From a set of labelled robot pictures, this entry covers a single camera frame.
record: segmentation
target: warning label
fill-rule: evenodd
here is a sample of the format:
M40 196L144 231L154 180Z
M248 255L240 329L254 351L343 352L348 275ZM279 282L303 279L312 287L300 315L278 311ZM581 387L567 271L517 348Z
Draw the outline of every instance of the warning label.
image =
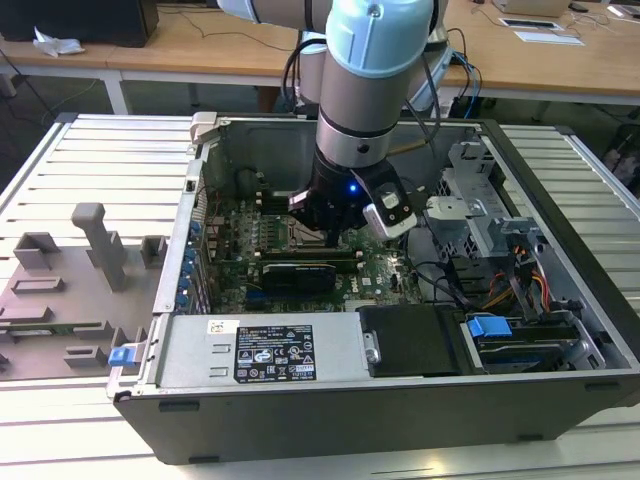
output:
M239 327L236 339L236 382L316 379L311 325Z

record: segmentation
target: computer case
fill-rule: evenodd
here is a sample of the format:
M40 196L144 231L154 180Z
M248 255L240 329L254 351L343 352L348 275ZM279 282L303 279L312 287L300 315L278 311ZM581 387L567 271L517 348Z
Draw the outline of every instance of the computer case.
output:
M144 47L157 24L155 0L0 0L0 32L9 41L32 40L37 27L57 38Z

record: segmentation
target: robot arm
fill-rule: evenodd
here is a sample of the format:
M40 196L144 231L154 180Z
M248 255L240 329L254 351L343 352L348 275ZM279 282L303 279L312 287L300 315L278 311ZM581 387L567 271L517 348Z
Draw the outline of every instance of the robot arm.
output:
M448 66L441 27L446 0L219 4L258 23L326 34L313 172L308 186L290 197L291 215L326 231L327 246L336 245L342 231L366 223L382 239L414 227L417 218L387 152L405 100L421 110L431 104L422 59L428 41L434 45L431 64L440 65L435 81Z

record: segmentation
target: circuit board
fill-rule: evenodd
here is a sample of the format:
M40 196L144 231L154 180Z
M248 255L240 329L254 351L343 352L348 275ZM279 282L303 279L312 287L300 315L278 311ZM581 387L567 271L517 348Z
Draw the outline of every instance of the circuit board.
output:
M380 242L364 227L344 232L338 246L328 249L322 232L307 229L286 208L275 213L233 199L213 205L207 224L213 313L343 312L421 303L398 242ZM264 266L283 262L333 265L335 287L313 295L264 295Z

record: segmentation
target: desk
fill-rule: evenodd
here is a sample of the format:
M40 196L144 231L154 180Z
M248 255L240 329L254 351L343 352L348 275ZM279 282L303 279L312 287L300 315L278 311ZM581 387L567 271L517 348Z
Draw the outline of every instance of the desk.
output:
M606 14L605 5L587 4L590 14ZM445 22L465 33L470 61L482 71L482 96L557 102L640 105L640 64L630 52L640 48L640 22L610 20L603 27L574 25L585 46L526 43L514 29L493 25L481 12L472 14L475 5L466 0L451 0ZM507 15L488 2L479 7L494 21L498 18L528 18L570 24L571 13L561 18ZM576 35L574 30L559 32ZM452 45L462 51L457 33ZM462 67L452 67L442 84L443 97L456 95L465 83Z
M85 53L53 58L28 42L4 42L0 47L25 75L102 80L116 114L129 113L123 80L280 85L284 65L295 47L294 30L255 25L216 11L184 13L205 34L216 33L201 38L187 18L163 13L165 10L174 9L160 7L157 30L145 48L83 44ZM0 74L3 73L14 71L0 58Z
M640 64L627 53L640 48L640 25L613 19L608 25L610 30L577 25L584 47L525 43L512 29L491 24L479 12L472 14L473 6L468 0L450 0L445 21L449 28L458 27L465 32L469 58L484 77L483 96L640 105ZM490 2L480 8L493 19L505 16ZM599 4L589 4L589 9L590 13L606 12L605 6ZM26 42L5 42L2 48L27 75L104 81L113 111L118 114L129 112L121 87L123 80L271 87L280 84L289 52L269 48L242 34L286 50L293 49L295 31L254 25L220 12L185 13L205 34L241 33L201 38L185 17L165 13L168 11L160 7L158 29L142 49L87 44L86 53L55 59ZM562 25L572 21L570 13L553 20ZM461 50L458 35L453 33L451 37L452 44ZM0 59L2 73L13 71ZM462 67L452 67L440 89L443 103L455 97L464 82Z

